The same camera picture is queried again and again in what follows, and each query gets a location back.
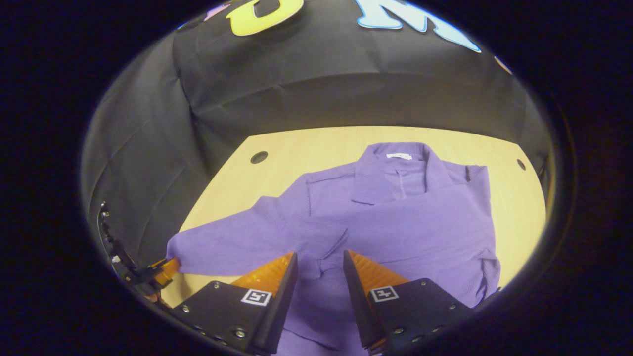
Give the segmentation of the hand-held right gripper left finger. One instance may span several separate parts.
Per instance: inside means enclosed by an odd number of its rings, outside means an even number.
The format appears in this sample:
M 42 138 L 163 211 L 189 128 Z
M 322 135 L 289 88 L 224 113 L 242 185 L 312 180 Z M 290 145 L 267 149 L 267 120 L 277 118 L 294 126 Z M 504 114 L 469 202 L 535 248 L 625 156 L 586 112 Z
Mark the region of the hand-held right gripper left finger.
M 287 253 L 231 283 L 212 281 L 171 309 L 185 326 L 249 356 L 276 354 L 298 279 Z

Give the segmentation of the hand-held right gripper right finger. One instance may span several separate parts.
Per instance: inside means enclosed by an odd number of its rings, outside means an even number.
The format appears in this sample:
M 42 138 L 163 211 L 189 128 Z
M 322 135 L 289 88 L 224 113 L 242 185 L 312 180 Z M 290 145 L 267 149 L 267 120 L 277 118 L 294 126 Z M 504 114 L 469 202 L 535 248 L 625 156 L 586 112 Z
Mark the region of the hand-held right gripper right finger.
M 474 313 L 427 278 L 410 281 L 352 250 L 343 270 L 362 347 L 370 356 L 413 356 Z

